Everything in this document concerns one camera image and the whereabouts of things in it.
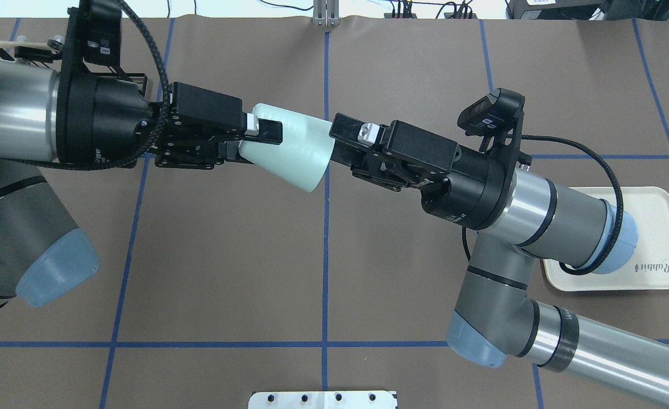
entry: cream colored tray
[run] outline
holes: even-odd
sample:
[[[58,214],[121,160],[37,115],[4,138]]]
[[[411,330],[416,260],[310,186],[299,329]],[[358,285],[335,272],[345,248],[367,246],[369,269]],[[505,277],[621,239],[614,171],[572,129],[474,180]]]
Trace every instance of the cream colored tray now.
[[[614,205],[612,188],[573,188]],[[625,266],[610,274],[566,274],[544,260],[547,280],[562,291],[669,290],[669,193],[646,187],[622,188],[625,210],[638,225],[638,246]]]

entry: logo on tray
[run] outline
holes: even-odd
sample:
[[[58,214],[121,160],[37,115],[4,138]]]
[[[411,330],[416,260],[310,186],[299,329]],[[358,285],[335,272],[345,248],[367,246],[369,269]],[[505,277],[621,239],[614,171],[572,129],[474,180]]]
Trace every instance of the logo on tray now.
[[[669,258],[656,264],[635,264],[635,272],[666,272],[669,273]]]

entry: cable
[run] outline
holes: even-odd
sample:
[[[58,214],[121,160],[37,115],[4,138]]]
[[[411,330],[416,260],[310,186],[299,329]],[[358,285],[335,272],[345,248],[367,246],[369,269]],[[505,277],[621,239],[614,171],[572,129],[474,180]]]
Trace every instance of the cable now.
[[[468,236],[466,235],[466,226],[461,226],[461,240],[463,240],[463,251],[466,253],[466,259],[470,261],[470,251],[468,249]]]
[[[309,7],[308,9],[303,9],[301,7],[296,7],[296,6],[275,5],[274,3],[269,3],[269,2],[266,2],[265,0],[259,0],[259,2],[264,3],[265,5],[273,6],[273,7],[282,7],[282,8],[286,8],[286,9],[295,9],[295,10],[301,10],[301,11],[309,11],[309,10],[314,8],[314,5],[311,5],[311,7]]]
[[[607,239],[607,243],[605,244],[604,249],[600,252],[599,256],[597,256],[597,259],[586,269],[570,269],[566,264],[563,262],[559,263],[559,266],[561,269],[569,274],[575,275],[575,276],[581,276],[585,274],[589,274],[591,272],[594,272],[597,267],[599,267],[602,262],[607,259],[607,256],[609,256],[610,251],[612,251],[612,248],[614,248],[615,243],[617,243],[617,238],[620,236],[620,229],[622,228],[622,217],[625,212],[625,202],[623,202],[622,199],[622,189],[620,189],[620,182],[617,181],[617,177],[615,176],[614,172],[612,171],[612,168],[610,168],[609,165],[607,165],[607,162],[602,158],[602,156],[597,155],[596,152],[593,150],[587,148],[585,145],[582,145],[579,142],[575,142],[573,140],[568,140],[564,139],[562,137],[553,137],[553,136],[541,136],[541,135],[521,135],[521,139],[523,140],[545,140],[549,142],[556,142],[556,143],[563,143],[565,145],[570,145],[570,147],[577,148],[581,150],[582,152],[586,153],[587,155],[591,156],[594,160],[597,161],[597,163],[602,166],[602,169],[604,169],[605,173],[607,173],[607,176],[609,177],[609,181],[612,184],[612,189],[614,189],[614,196],[615,196],[615,203],[617,204],[617,216],[615,217],[614,220],[614,226],[612,227],[612,233],[610,233],[609,238]]]
[[[446,6],[452,5],[453,6],[453,14],[456,14],[456,11],[458,10],[458,5],[456,5],[456,2],[447,2],[444,3],[444,5],[441,5],[441,9],[438,10],[438,13],[435,15],[435,18],[437,19],[439,16],[441,16],[441,11],[446,8]]]
[[[154,129],[150,132],[150,137],[147,138],[147,141],[137,150],[132,153],[132,155],[122,158],[121,160],[111,161],[108,163],[97,163],[95,165],[73,165],[73,164],[61,164],[48,161],[30,161],[30,160],[15,160],[21,163],[26,163],[33,166],[41,166],[41,168],[51,168],[51,169],[61,169],[61,170],[104,170],[111,168],[118,168],[119,166],[128,165],[137,160],[140,156],[144,155],[150,147],[155,145],[155,140],[160,136],[165,128],[165,125],[168,124],[168,116],[170,115],[170,85],[168,83],[168,75],[165,72],[165,64],[163,63],[163,58],[160,56],[160,50],[155,44],[155,40],[152,38],[152,34],[147,29],[139,16],[135,13],[132,8],[124,0],[114,0],[115,3],[124,11],[124,13],[129,16],[130,20],[137,26],[138,31],[142,34],[142,37],[147,43],[147,47],[152,54],[152,59],[155,62],[155,68],[157,68],[157,73],[160,75],[160,88],[163,91],[163,101],[160,108],[160,119],[155,124]]]

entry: blue cap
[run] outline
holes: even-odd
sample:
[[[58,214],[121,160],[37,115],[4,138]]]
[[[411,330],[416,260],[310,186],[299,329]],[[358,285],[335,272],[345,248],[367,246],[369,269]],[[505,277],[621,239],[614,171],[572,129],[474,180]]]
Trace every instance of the blue cap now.
[[[604,230],[602,231],[602,238],[600,239],[599,244],[597,244],[597,249],[594,254],[592,254],[591,258],[578,269],[585,269],[592,265],[602,252],[602,249],[607,245],[607,238],[612,234],[614,220],[615,217],[617,217],[617,207],[614,207],[612,204],[609,204],[604,200],[602,201],[605,202],[605,205],[607,206],[607,220],[605,221]],[[635,223],[635,219],[630,213],[623,212],[622,214],[620,237],[617,239],[612,251],[610,251],[609,256],[607,256],[605,261],[594,271],[595,274],[609,274],[617,271],[617,269],[625,265],[630,257],[633,256],[633,253],[635,253],[635,247],[638,245],[638,225]]]
[[[456,354],[478,365],[498,368],[506,360],[506,354],[475,331],[456,311],[453,311],[446,341]]]
[[[42,306],[92,277],[99,257],[81,228],[51,244],[20,278],[16,294],[28,305]]]

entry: black wire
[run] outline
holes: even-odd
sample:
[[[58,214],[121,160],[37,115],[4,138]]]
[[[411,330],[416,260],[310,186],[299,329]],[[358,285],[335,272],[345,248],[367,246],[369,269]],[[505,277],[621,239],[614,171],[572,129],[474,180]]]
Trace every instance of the black wire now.
[[[443,11],[443,9],[445,9],[446,6],[448,6],[448,5],[453,6],[453,14],[455,15],[456,10],[458,10],[458,5],[456,5],[456,2],[447,2],[447,3],[444,3],[444,5],[441,5],[441,9],[438,10],[438,13],[435,15],[435,18],[438,18],[439,16],[441,16],[441,11]]]
[[[461,239],[463,240],[463,251],[466,253],[466,259],[470,261],[470,251],[468,249],[468,236],[466,235],[466,226],[461,226]]]
[[[625,212],[625,202],[623,202],[622,199],[622,189],[620,189],[620,182],[617,181],[617,177],[612,171],[612,168],[610,168],[610,166],[607,165],[607,162],[602,158],[602,156],[597,155],[596,152],[587,148],[585,145],[582,145],[579,142],[574,142],[573,140],[564,139],[562,137],[541,136],[541,135],[522,135],[521,139],[547,140],[549,142],[556,142],[556,143],[563,143],[565,145],[570,145],[570,147],[577,148],[582,152],[586,153],[587,155],[591,156],[591,158],[596,160],[597,163],[599,163],[600,166],[602,166],[602,169],[604,169],[605,173],[607,173],[609,181],[612,184],[612,189],[614,189],[615,203],[617,205],[617,216],[615,217],[614,220],[612,233],[610,233],[604,249],[602,249],[599,256],[597,256],[597,259],[586,269],[579,269],[579,270],[570,269],[563,262],[559,263],[559,266],[564,272],[567,272],[575,276],[581,276],[594,272],[597,269],[597,267],[599,267],[602,264],[602,262],[604,262],[605,259],[607,259],[607,256],[609,256],[610,251],[612,251],[612,248],[614,248],[615,243],[617,243],[617,238],[620,235],[620,228],[622,228],[622,217]]]
[[[157,73],[160,75],[160,88],[163,91],[163,101],[162,107],[160,108],[160,119],[158,119],[157,124],[150,132],[150,137],[147,138],[147,141],[139,148],[137,148],[132,155],[122,158],[121,160],[111,161],[108,163],[97,163],[94,165],[73,165],[73,164],[61,164],[53,163],[48,161],[30,161],[30,160],[15,160],[28,165],[41,166],[41,168],[51,168],[51,169],[61,169],[61,170],[104,170],[111,168],[118,168],[119,166],[124,166],[129,163],[132,163],[137,160],[140,156],[144,155],[150,147],[155,145],[155,140],[163,132],[163,129],[168,124],[168,116],[170,115],[170,85],[168,83],[168,73],[165,72],[165,64],[163,63],[163,58],[160,56],[160,50],[155,44],[155,40],[152,38],[152,34],[147,29],[139,16],[135,13],[134,10],[124,1],[124,0],[114,0],[115,3],[124,11],[124,13],[129,16],[130,20],[137,26],[138,31],[142,34],[142,37],[147,43],[147,47],[152,54],[152,59],[155,62],[155,68],[157,68]]]
[[[274,6],[274,7],[283,7],[283,8],[287,8],[287,9],[296,9],[296,10],[301,10],[301,11],[309,11],[309,10],[314,8],[314,5],[312,5],[308,9],[303,9],[301,7],[296,7],[296,6],[275,5],[274,3],[269,3],[269,2],[266,2],[265,0],[259,0],[259,2],[264,3],[265,5],[270,5],[270,6]]]

